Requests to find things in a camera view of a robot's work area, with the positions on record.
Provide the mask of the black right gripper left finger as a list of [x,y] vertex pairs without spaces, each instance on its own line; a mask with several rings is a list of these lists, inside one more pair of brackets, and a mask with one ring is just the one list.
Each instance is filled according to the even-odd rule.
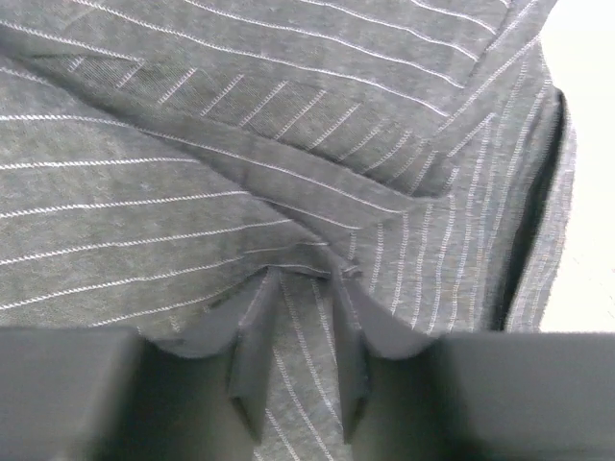
[[249,460],[262,438],[280,274],[164,340],[3,328],[5,460]]

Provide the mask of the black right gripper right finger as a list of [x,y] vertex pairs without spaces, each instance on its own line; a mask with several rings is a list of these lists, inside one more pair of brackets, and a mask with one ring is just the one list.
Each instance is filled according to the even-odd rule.
[[607,333],[429,336],[332,278],[343,437],[356,460],[610,460]]

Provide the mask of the grey pinstriped long sleeve shirt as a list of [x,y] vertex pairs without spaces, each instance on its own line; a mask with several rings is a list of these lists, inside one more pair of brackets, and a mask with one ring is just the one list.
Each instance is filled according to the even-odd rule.
[[5,1],[1,323],[194,325],[279,274],[258,460],[347,460],[331,275],[536,332],[576,149],[550,1]]

